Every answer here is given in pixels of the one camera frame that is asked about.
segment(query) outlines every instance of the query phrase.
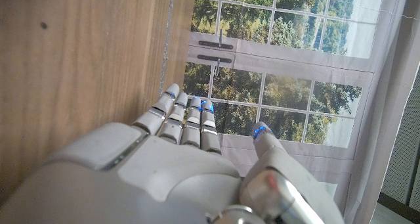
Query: sheer curtain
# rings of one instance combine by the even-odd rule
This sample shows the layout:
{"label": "sheer curtain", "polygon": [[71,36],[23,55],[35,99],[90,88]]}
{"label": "sheer curtain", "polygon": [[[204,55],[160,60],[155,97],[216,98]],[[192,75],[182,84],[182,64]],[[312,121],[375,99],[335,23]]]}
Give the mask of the sheer curtain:
{"label": "sheer curtain", "polygon": [[395,15],[402,17],[394,21],[394,25],[399,24],[398,31],[390,34],[385,62],[375,73],[377,84],[371,89],[375,93],[358,142],[346,223],[369,223],[381,192],[404,107],[419,69],[419,4],[419,0],[397,2]]}
{"label": "sheer curtain", "polygon": [[[215,103],[222,155],[241,176],[258,159],[250,128],[266,122],[346,223],[369,223],[419,62],[418,3],[316,3],[196,0],[184,90]],[[231,49],[199,44],[219,30]],[[199,55],[232,61],[215,78]]]}

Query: window frame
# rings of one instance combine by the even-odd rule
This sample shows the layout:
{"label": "window frame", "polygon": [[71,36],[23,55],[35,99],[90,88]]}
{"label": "window frame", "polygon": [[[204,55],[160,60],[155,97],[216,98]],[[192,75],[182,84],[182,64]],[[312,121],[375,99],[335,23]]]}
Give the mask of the window frame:
{"label": "window frame", "polygon": [[271,34],[272,23],[274,21],[274,14],[276,11],[323,18],[324,21],[323,21],[322,36],[321,36],[320,46],[318,48],[318,51],[294,49],[291,47],[271,45],[268,43],[255,43],[252,41],[246,41],[242,39],[233,39],[229,37],[224,37],[223,43],[232,44],[234,46],[234,48],[230,51],[237,52],[237,53],[245,53],[245,54],[250,54],[250,55],[257,55],[257,56],[265,56],[269,58],[298,61],[301,63],[323,65],[323,66],[329,66],[329,67],[334,67],[334,68],[359,70],[363,72],[374,72],[376,67],[378,66],[378,62],[380,62],[380,57],[382,57],[384,51],[387,48],[387,46],[385,45],[385,43],[387,42],[387,39],[381,36],[388,36],[388,32],[390,31],[390,29],[392,29],[392,26],[390,25],[390,23],[391,23],[391,20],[394,18],[393,13],[396,8],[395,2],[393,0],[381,1],[381,10],[380,10],[377,22],[375,23],[376,29],[373,36],[373,43],[371,44],[371,52],[370,52],[369,58],[356,58],[353,56],[336,55],[333,53],[325,53],[325,52],[319,51],[319,49],[322,48],[322,41],[324,37],[327,20],[338,20],[338,21],[353,22],[353,23],[360,23],[360,24],[374,24],[374,23],[361,22],[361,21],[356,21],[356,20],[328,16],[327,13],[328,13],[328,7],[329,7],[329,0],[327,0],[327,5],[325,6],[324,14],[314,14],[314,13],[306,12],[306,11],[277,9],[275,7],[277,0],[273,1],[273,5],[271,7],[248,4],[248,3],[232,1],[232,0],[212,0],[212,1],[219,2],[218,11],[217,11],[216,33],[213,35],[210,35],[210,34],[202,34],[198,32],[191,32],[190,46],[199,46],[198,41],[203,40],[203,38],[205,38],[206,41],[218,42],[219,33],[217,30],[219,29],[219,23],[220,23],[220,18],[221,18],[221,6],[223,3],[237,4],[237,5],[243,5],[245,7],[266,9],[266,10],[272,11],[271,19],[270,19],[270,29],[269,29],[269,34],[268,34],[269,43],[270,43],[271,35],[272,35]]}
{"label": "window frame", "polygon": [[[201,55],[202,54],[215,55],[215,56],[231,58],[232,63],[220,64],[220,67],[223,67],[223,68],[231,68],[235,70],[246,70],[250,72],[262,73],[259,103],[254,104],[254,103],[249,103],[249,102],[238,102],[238,101],[212,98],[211,93],[212,93],[212,88],[213,88],[213,78],[214,78],[216,63],[209,60],[199,59],[197,56],[200,54]],[[301,62],[291,62],[288,60],[253,56],[253,55],[248,55],[248,54],[243,54],[243,53],[233,53],[233,52],[228,52],[228,51],[206,49],[203,47],[190,47],[188,50],[187,62],[211,65],[211,74],[209,78],[210,79],[209,91],[208,91],[207,97],[211,99],[213,102],[222,102],[222,103],[228,103],[228,104],[257,107],[257,117],[255,118],[256,122],[259,121],[262,108],[305,113],[306,119],[305,119],[305,124],[304,124],[304,135],[302,137],[302,141],[296,142],[296,141],[280,140],[283,146],[285,147],[285,149],[288,151],[288,153],[301,154],[301,155],[307,155],[307,156],[321,156],[321,157],[329,157],[329,158],[336,158],[336,159],[353,159],[354,158],[355,151],[356,151],[356,142],[358,139],[358,134],[359,134],[359,130],[360,130],[361,122],[362,122],[362,116],[364,114],[364,108],[365,108],[366,101],[368,98],[369,86],[373,79],[372,73],[359,72],[359,71],[354,71],[354,70],[344,70],[344,69],[339,69],[339,68],[330,68],[327,66],[317,66],[317,65],[312,65],[312,64],[304,64]],[[310,96],[308,99],[308,106],[306,110],[298,110],[298,109],[292,109],[292,108],[282,108],[278,106],[263,105],[262,104],[263,89],[264,89],[264,83],[265,83],[265,76],[267,74],[274,74],[277,76],[287,76],[287,77],[311,80],[311,90],[310,90]],[[359,102],[355,117],[310,111],[310,102],[312,100],[312,92],[313,92],[315,81],[362,87],[363,88],[362,94],[360,95],[360,102]],[[352,133],[350,134],[350,141],[348,143],[348,146],[346,148],[341,148],[337,146],[305,143],[304,141],[305,141],[305,133],[306,133],[306,127],[308,123],[308,117],[311,114],[321,115],[321,116],[333,116],[336,118],[350,118],[354,120]],[[221,137],[222,137],[222,146],[227,146],[230,148],[254,149],[252,143],[248,143],[249,142],[248,138],[250,138],[250,136],[223,134],[221,135]],[[226,143],[229,143],[229,141],[235,141],[235,143],[231,145],[226,144]]]}

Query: wood grain surface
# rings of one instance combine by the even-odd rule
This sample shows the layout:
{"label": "wood grain surface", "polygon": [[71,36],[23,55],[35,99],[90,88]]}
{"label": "wood grain surface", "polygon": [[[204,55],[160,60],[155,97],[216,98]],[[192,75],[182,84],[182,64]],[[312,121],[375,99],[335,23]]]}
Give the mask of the wood grain surface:
{"label": "wood grain surface", "polygon": [[190,29],[194,0],[174,0],[171,29],[169,32],[168,61],[166,63],[163,90],[170,84],[177,83],[182,88],[186,65],[187,47],[190,40]]}
{"label": "wood grain surface", "polygon": [[[0,204],[52,151],[158,98],[169,3],[0,0]],[[165,86],[182,83],[193,4],[174,0]]]}

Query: robotic hand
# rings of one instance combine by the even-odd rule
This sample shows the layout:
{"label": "robotic hand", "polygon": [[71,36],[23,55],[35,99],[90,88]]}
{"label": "robotic hand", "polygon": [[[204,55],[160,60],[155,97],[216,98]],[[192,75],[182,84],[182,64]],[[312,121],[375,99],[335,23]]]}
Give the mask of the robotic hand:
{"label": "robotic hand", "polygon": [[0,223],[344,223],[320,184],[259,122],[242,181],[221,156],[213,106],[173,84],[132,126],[109,123],[55,152]]}

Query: forest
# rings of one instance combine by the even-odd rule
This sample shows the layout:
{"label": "forest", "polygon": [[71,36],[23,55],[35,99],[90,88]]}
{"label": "forest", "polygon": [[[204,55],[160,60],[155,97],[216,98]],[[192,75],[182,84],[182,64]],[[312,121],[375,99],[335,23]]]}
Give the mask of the forest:
{"label": "forest", "polygon": [[[274,0],[232,0],[271,7]],[[349,19],[354,0],[330,0],[328,16]],[[214,34],[218,1],[196,0],[191,31]],[[327,0],[277,0],[277,9],[303,11],[324,15]],[[271,11],[223,3],[220,12],[220,28],[226,37],[234,37],[259,43],[267,43]],[[327,20],[324,38],[321,32],[324,19],[305,14],[291,14],[276,11],[273,19],[272,45],[298,49],[321,50],[327,53],[345,55],[348,22]]]}
{"label": "forest", "polygon": [[[210,71],[210,65],[187,63],[184,91],[188,95],[207,98]],[[261,83],[261,73],[220,68],[219,77],[213,79],[211,97],[257,105]],[[332,115],[345,114],[354,117],[356,112],[349,104],[360,98],[361,87],[316,81],[312,96],[310,96],[310,86],[311,81],[307,79],[267,74],[263,87],[262,105],[306,110],[311,99],[310,111],[312,112]],[[251,129],[257,119],[256,106],[215,102],[214,107],[219,133],[251,135]],[[279,139],[300,142],[305,120],[305,113],[261,109],[260,121],[266,123]],[[324,144],[329,124],[336,121],[337,118],[333,116],[310,115],[305,142]]]}
{"label": "forest", "polygon": [[[233,0],[264,7],[271,7],[274,0]],[[353,0],[330,0],[327,15],[350,18]],[[196,0],[191,31],[207,34],[216,32],[219,2]],[[277,9],[304,11],[322,14],[326,12],[327,0],[277,0]],[[259,43],[268,43],[271,11],[223,3],[220,10],[220,28],[226,37],[235,37]],[[324,19],[304,14],[291,14],[278,10],[274,13],[272,45],[298,49],[321,50],[335,54],[346,54],[345,21],[327,20],[324,40],[321,32]],[[184,90],[189,95],[207,97],[211,66],[187,63]],[[262,74],[244,70],[220,69],[214,78],[211,97],[238,102],[258,104]],[[309,114],[306,127],[306,143],[325,144],[328,129],[339,118],[332,115],[353,116],[356,111],[349,104],[359,99],[361,87],[316,81],[310,95],[311,81],[284,76],[266,75],[263,85],[262,104],[280,108],[312,112],[323,112],[331,116]],[[256,106],[241,106],[216,102],[215,117],[219,133],[250,135],[257,117]],[[302,141],[306,114],[262,108],[260,121],[265,122],[279,139]]]}

